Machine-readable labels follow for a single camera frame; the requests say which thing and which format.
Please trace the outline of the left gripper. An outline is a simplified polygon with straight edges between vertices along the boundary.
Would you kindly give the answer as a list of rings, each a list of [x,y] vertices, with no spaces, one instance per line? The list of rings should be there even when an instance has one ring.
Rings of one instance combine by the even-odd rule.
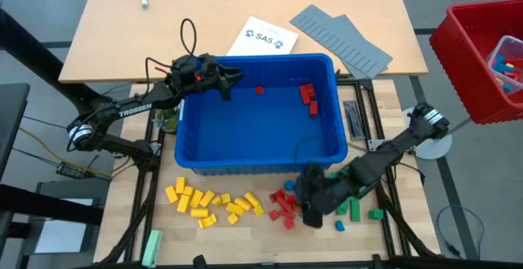
[[[215,88],[220,92],[223,101],[229,101],[231,99],[231,91],[228,82],[240,81],[244,77],[241,69],[229,67],[221,69],[216,57],[209,54],[200,55],[199,61],[201,62],[201,72],[198,74],[197,92]]]

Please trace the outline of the large blue plastic bin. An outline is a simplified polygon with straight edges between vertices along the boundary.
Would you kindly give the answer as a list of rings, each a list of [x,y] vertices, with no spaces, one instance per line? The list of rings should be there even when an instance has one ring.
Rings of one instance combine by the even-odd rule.
[[[223,101],[216,90],[181,103],[174,159],[202,176],[299,173],[342,162],[348,145],[333,62],[321,53],[220,56],[244,77]],[[299,87],[312,83],[318,102],[309,115]],[[263,87],[257,95],[255,87]]]

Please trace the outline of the slotted grey bin divider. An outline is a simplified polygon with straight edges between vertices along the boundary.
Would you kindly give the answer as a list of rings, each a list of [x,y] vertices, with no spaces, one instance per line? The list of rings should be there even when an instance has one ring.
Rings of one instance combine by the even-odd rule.
[[[300,29],[342,61],[342,53],[351,52],[352,48],[349,40],[342,35],[339,25],[333,18],[317,6],[310,5],[294,16],[290,20],[290,24]]]

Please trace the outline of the plain grey bin divider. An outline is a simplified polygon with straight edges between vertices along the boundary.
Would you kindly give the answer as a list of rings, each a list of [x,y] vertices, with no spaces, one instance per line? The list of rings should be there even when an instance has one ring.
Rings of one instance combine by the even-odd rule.
[[[342,53],[342,63],[357,78],[374,78],[387,70],[392,57],[366,40],[347,15],[334,17],[342,35],[349,40],[352,51]]]

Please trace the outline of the white SA5 paper sheet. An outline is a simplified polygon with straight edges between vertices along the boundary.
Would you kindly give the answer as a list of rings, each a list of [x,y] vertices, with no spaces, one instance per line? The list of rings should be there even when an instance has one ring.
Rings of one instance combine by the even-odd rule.
[[[288,55],[298,35],[292,31],[250,16],[241,29],[228,56]]]

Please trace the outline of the green spiky plant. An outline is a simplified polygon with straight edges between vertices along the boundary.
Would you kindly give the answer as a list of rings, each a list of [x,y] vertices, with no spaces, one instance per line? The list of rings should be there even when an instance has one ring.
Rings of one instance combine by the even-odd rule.
[[[157,120],[159,122],[160,127],[162,127],[163,124],[166,123],[167,121],[176,120],[178,122],[178,116],[179,116],[179,109],[177,107],[157,111]]]

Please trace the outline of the white round floor base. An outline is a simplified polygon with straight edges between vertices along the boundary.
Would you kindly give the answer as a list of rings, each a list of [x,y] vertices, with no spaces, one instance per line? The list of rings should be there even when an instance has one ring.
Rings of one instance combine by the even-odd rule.
[[[420,159],[431,160],[445,156],[452,146],[452,135],[447,134],[440,140],[427,139],[419,146],[411,149],[411,152]]]

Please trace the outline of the pale green object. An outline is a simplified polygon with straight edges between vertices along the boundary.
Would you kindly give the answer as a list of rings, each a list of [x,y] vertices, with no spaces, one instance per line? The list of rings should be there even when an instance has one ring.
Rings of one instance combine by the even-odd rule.
[[[147,240],[141,265],[147,269],[155,269],[157,266],[163,232],[152,230]]]

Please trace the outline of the grey metal pole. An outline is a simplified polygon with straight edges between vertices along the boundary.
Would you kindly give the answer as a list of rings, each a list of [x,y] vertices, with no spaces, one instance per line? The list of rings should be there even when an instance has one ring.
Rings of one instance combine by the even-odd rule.
[[[457,132],[457,131],[460,130],[461,128],[467,126],[470,122],[472,122],[472,119],[469,117],[469,118],[463,120],[461,123],[457,124],[456,126],[452,127],[452,128],[447,132],[447,134],[448,134],[448,135],[452,135],[452,134],[454,134],[455,132]]]

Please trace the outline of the small black electronics box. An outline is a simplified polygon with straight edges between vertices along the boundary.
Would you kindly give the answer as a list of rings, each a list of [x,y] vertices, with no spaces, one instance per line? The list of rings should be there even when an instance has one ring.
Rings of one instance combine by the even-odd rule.
[[[85,172],[81,168],[76,168],[73,165],[67,164],[65,162],[61,162],[58,165],[56,174],[73,179],[85,178]]]

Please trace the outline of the black desk leg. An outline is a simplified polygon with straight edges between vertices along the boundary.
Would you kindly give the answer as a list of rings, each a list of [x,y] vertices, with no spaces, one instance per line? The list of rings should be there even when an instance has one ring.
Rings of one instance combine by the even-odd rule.
[[[83,83],[60,83],[63,63],[3,9],[0,9],[0,47],[75,106],[78,117],[71,123],[80,123],[97,106],[112,101]]]

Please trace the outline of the grey floor stand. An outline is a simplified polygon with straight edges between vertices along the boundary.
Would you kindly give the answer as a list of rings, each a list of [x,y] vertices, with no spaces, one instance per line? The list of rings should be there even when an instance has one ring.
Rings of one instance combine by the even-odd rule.
[[[40,182],[36,192],[77,204],[101,206],[108,184],[97,179]],[[31,217],[33,230],[21,253],[20,269],[68,269],[92,263],[99,228],[52,218]]]

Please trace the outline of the blue toy piece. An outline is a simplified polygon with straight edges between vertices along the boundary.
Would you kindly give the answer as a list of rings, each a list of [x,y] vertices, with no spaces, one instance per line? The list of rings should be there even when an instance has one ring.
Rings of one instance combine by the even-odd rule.
[[[514,70],[514,68],[511,64],[508,64],[508,65],[506,64],[505,56],[500,55],[500,54],[496,54],[494,56],[494,62],[491,65],[491,68],[494,71],[499,72],[499,73],[504,73],[504,72],[511,73]]]

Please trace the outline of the clear plastic container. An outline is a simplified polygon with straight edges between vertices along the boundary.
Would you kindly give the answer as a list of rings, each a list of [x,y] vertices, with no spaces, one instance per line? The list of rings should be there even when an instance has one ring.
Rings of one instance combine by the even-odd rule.
[[[517,93],[523,92],[523,83],[515,82],[503,73],[496,72],[491,68],[496,54],[504,55],[506,64],[511,64],[514,68],[513,71],[523,70],[523,40],[509,35],[502,36],[497,46],[485,59],[491,74],[507,96],[513,97]]]

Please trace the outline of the black frame strut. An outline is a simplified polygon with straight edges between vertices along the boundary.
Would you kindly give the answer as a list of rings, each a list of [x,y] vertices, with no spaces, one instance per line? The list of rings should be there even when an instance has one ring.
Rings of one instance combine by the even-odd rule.
[[[383,208],[391,215],[393,220],[396,222],[398,231],[402,232],[408,242],[413,246],[414,250],[418,253],[419,257],[437,257],[437,254],[432,252],[421,239],[417,237],[414,231],[411,229],[409,224],[403,219],[400,212],[394,207],[390,198],[387,196],[383,189],[381,181],[378,181],[375,185],[375,191],[377,193],[378,202],[383,205]]]
[[[123,253],[127,253],[127,251],[130,251],[132,253],[136,230],[138,229],[143,219],[145,219],[144,233],[152,231],[152,218],[157,185],[158,178],[153,177],[151,179],[150,188],[147,193],[147,196],[145,197],[145,201],[142,203],[142,205],[137,211],[133,212],[131,221],[127,229],[124,231],[122,237],[117,242],[117,244],[111,249],[110,253],[97,263],[98,265],[109,266],[112,264],[116,264]]]

